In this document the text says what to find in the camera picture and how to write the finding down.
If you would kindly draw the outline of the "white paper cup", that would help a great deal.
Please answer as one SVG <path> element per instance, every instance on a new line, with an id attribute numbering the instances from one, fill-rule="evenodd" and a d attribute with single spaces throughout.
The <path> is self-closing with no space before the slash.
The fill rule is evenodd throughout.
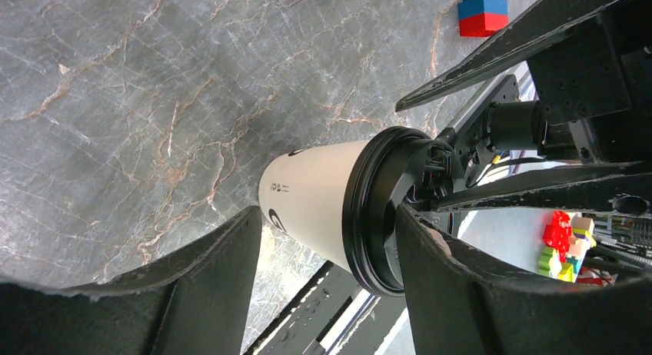
<path id="1" fill-rule="evenodd" d="M 369 140 L 305 148 L 275 158 L 264 170 L 258 201 L 265 217 L 295 241 L 351 270 L 342 211 L 349 177 Z"/>

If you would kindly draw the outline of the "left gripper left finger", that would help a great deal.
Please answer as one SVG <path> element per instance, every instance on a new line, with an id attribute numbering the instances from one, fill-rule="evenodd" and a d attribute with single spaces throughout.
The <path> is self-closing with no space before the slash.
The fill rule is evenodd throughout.
<path id="1" fill-rule="evenodd" d="M 261 210 L 106 284 L 1 285 L 3 354 L 237 354 L 261 246 Z"/>

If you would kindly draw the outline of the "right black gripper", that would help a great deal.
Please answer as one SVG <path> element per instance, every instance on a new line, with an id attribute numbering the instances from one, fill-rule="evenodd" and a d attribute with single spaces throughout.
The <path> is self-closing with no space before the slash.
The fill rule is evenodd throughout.
<path id="1" fill-rule="evenodd" d="M 397 113 L 407 111 L 526 62 L 538 99 L 487 109 L 462 134 L 463 162 L 530 150 L 548 161 L 589 164 L 469 188 L 435 201 L 434 211 L 651 212 L 651 18 L 630 8 L 606 12 L 625 1 L 537 0 L 395 104 Z"/>

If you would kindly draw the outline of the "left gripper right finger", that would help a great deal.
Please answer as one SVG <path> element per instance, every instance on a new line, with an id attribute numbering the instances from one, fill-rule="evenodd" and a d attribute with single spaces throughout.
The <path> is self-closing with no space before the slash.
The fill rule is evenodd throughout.
<path id="1" fill-rule="evenodd" d="M 572 284 L 510 265 L 411 208 L 395 233 L 419 354 L 649 354 L 651 277 Z"/>

